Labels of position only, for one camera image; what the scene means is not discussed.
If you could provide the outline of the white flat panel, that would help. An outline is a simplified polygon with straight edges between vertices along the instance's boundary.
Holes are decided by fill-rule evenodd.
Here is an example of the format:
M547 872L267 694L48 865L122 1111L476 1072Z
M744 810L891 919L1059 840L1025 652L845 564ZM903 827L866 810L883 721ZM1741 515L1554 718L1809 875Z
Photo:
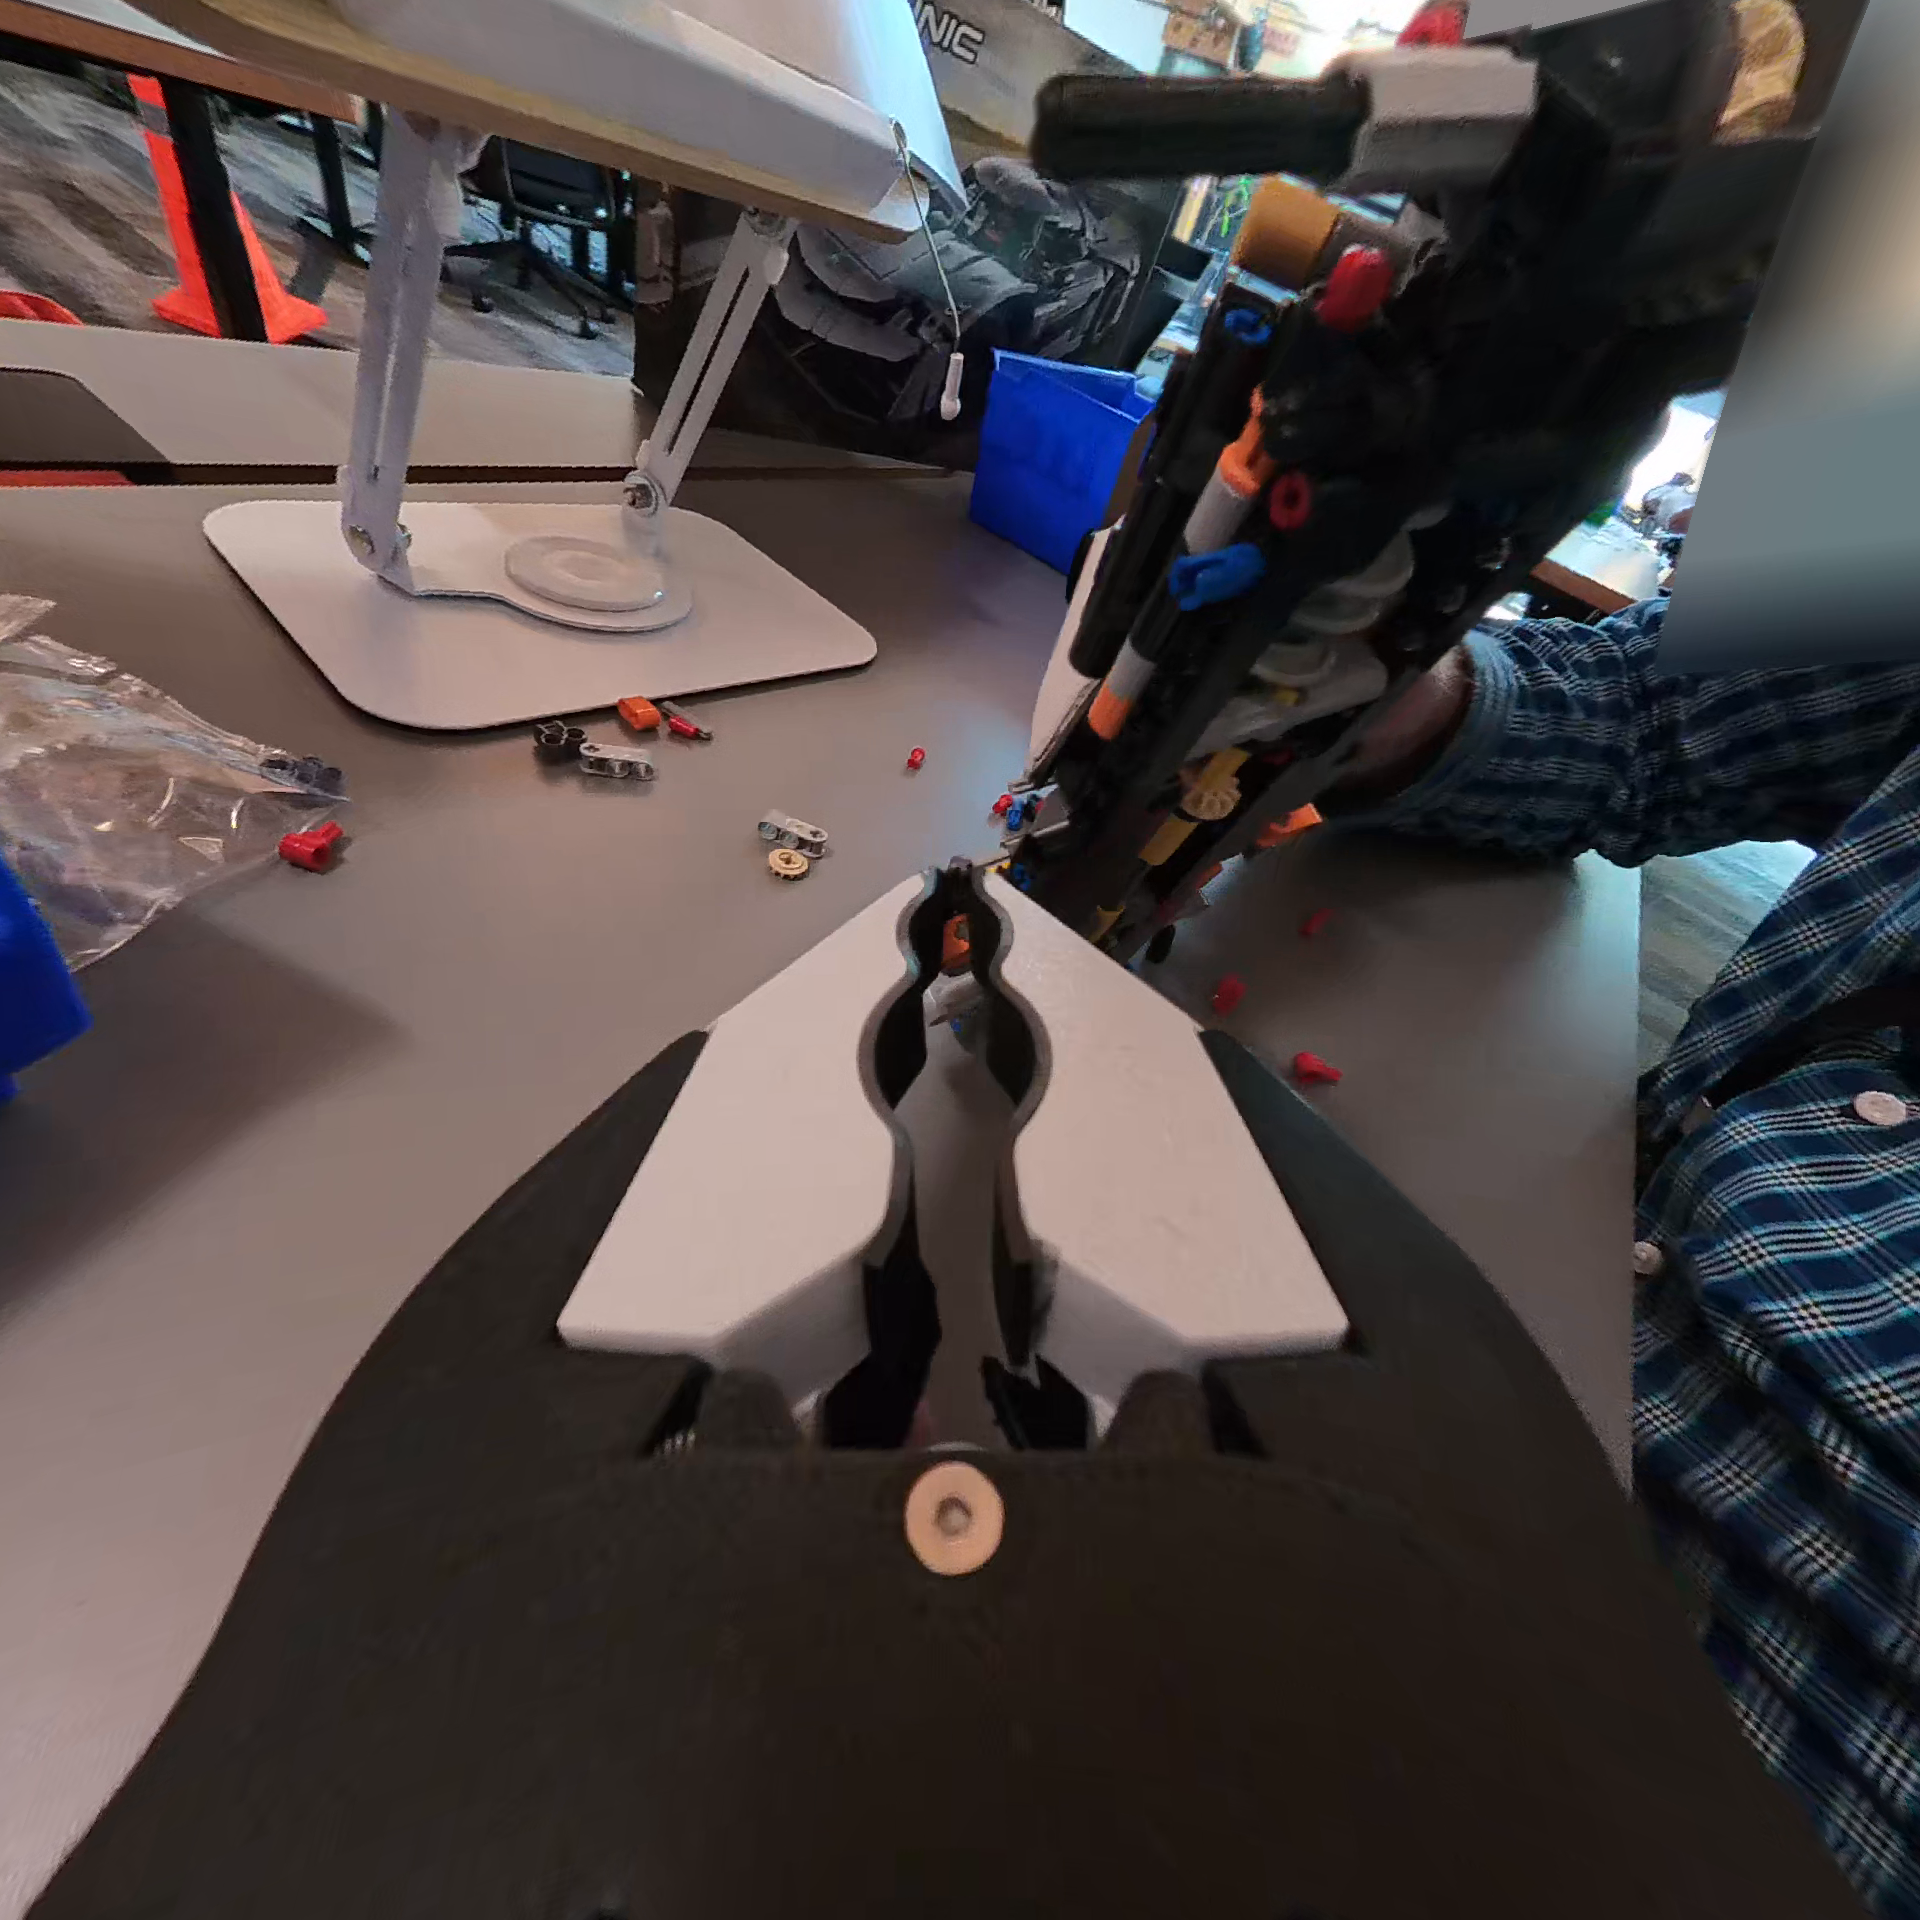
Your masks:
M960 199L900 2L141 2L162 26L477 136L801 225L900 236L906 176Z

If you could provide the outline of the small clear plastic bag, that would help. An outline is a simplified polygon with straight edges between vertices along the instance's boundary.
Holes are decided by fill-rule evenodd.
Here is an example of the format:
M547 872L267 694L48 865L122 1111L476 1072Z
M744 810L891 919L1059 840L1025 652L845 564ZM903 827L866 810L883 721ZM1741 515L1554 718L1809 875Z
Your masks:
M83 971L207 889L274 862L343 800L274 790L250 736L55 640L50 602L3 599L3 857Z

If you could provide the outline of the blue storage bin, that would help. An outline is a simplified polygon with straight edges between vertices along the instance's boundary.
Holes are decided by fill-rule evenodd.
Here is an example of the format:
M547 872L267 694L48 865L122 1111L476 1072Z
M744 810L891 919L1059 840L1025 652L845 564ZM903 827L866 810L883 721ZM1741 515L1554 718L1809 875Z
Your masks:
M1067 574L1104 523L1123 460L1154 410L1124 371L995 352L971 521Z
M3 865L3 1105L18 1076L92 1030L90 1009L55 934Z

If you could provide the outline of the wooden table with black legs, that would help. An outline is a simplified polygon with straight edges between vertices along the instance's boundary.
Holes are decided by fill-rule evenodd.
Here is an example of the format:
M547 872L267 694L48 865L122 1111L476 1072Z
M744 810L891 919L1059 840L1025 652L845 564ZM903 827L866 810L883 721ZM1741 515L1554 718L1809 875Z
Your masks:
M220 56L132 6L4 6L4 295L147 328L179 286L132 71L207 90L217 143L220 103L300 116L321 168L321 241L354 248L340 140L354 96Z

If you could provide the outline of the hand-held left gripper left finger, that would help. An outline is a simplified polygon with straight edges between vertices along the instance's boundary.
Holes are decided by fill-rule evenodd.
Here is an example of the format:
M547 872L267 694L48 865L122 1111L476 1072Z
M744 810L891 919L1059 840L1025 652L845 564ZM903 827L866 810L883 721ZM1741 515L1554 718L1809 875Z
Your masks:
M900 1449L943 1339L899 1118L954 904L903 881L720 1015L561 1310L578 1353L770 1379Z

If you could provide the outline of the person's right forearm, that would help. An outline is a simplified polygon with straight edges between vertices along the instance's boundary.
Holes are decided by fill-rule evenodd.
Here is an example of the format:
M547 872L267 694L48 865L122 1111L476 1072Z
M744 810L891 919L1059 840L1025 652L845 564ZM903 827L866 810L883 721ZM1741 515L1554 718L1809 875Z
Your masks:
M1370 729L1322 816L1632 870L1746 841L1824 848L1861 810L1915 812L1913 667L1677 674L1665 612L1464 640Z

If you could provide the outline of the orange traffic cone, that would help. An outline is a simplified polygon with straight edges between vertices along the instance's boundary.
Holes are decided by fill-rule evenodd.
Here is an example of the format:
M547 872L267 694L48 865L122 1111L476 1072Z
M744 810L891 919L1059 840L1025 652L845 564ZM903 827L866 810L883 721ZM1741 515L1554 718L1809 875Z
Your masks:
M179 286L154 302L160 321L209 338L291 346L323 331L323 307L281 283L231 190L207 90L129 73L177 252Z

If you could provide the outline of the black office chair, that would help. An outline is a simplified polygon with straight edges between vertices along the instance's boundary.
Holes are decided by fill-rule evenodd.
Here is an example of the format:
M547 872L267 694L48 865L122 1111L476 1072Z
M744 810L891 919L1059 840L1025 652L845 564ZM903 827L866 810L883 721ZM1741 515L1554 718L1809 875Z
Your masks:
M491 272L512 267L515 289L541 283L596 340L633 290L636 219L624 175L605 164L490 138L465 171L465 190L497 214L497 236L453 242L443 262L476 263L469 302L493 311Z

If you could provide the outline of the large black lego model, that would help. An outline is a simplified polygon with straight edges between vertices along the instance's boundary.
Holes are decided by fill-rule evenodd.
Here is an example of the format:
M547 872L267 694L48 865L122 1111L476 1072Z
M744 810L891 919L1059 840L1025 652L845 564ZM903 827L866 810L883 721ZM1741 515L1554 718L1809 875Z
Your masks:
M1732 372L1863 6L1421 6L1311 81L1037 95L1049 176L1248 176L1121 518L1089 718L1007 879L1117 963L1317 803L1452 642Z

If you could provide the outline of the white stand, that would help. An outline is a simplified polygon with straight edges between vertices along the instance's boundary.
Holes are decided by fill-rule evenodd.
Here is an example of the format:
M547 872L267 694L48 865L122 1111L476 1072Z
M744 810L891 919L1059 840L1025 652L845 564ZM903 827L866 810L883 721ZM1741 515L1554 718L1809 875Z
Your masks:
M393 116L339 506L236 502L204 537L348 707L456 735L840 674L875 639L676 495L795 227L740 214L618 502L407 502L465 131Z

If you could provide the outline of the small black lego piece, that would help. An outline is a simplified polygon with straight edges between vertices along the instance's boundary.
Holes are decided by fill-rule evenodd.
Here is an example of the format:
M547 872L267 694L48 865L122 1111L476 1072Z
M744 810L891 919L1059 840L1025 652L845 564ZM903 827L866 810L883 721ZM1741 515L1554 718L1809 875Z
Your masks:
M976 865L954 856L945 866L954 908L945 919L940 968L927 990L927 1026L943 1026L956 1046L976 1056L992 1030L992 977L975 956Z

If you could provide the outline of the person's torso in plaid shirt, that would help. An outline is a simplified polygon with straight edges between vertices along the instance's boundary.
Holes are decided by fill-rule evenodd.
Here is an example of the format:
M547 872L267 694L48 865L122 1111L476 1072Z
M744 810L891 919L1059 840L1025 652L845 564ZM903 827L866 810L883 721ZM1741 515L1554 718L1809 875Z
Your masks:
M1649 1076L1639 1495L1768 1771L1919 1914L1919 774L1794 879Z

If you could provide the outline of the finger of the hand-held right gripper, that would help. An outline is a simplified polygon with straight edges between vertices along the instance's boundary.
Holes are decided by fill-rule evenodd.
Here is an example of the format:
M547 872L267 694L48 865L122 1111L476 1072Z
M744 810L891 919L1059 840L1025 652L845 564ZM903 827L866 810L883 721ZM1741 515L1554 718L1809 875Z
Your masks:
M1051 768L1083 718L1099 740L1115 740L1146 688L1148 660L1138 659L1130 642L1141 590L1121 586L1117 553L1124 537L1133 532L1130 521L1130 518L1121 518L1095 530L1075 577L1067 612L1048 659L1031 718L1034 787L1051 785ZM1095 674L1075 664L1077 655L1073 650L1080 640L1099 640L1101 634L1108 634L1113 610L1121 622L1121 650L1108 667Z

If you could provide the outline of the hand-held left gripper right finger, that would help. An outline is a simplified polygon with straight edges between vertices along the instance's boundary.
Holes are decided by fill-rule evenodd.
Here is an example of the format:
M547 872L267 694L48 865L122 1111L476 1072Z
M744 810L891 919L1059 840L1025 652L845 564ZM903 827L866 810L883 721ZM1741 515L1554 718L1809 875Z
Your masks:
M1012 1108L981 1364L1003 1439L1083 1449L1143 1377L1343 1348L1210 1032L1001 875L975 873L970 931L976 1054Z

